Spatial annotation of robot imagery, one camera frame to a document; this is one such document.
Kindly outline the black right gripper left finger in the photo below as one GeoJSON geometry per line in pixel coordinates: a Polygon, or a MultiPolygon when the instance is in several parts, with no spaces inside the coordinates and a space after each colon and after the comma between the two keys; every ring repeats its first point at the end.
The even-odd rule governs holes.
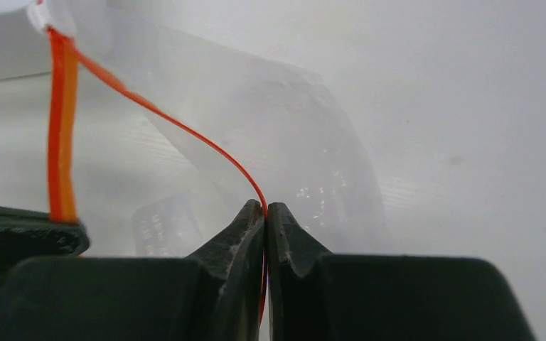
{"type": "Polygon", "coordinates": [[[249,200],[182,258],[24,259],[0,275],[0,340],[256,340],[263,248],[249,200]]]}

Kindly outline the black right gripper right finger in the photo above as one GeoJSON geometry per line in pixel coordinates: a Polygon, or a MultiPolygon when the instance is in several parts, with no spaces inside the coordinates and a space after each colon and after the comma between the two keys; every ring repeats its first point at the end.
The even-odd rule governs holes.
{"type": "Polygon", "coordinates": [[[272,340],[533,340],[502,273],[482,259],[334,254],[272,203],[272,340]]]}

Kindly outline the clear orange zip bag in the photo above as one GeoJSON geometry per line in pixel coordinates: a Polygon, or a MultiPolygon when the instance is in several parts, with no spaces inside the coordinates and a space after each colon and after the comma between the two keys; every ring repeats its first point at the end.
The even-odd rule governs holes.
{"type": "Polygon", "coordinates": [[[205,218],[248,199],[283,202],[334,251],[372,251],[382,226],[373,167],[318,75],[141,18],[106,1],[32,1],[50,42],[50,217],[79,215],[72,181],[80,67],[138,105],[195,168],[182,183],[208,196],[205,218]]]}

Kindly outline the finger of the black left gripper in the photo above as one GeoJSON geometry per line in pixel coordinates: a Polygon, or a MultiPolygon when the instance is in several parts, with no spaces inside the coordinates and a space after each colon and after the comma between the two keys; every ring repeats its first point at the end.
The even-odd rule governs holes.
{"type": "Polygon", "coordinates": [[[80,222],[54,222],[49,214],[0,207],[0,275],[35,256],[77,256],[90,246],[80,222]]]}

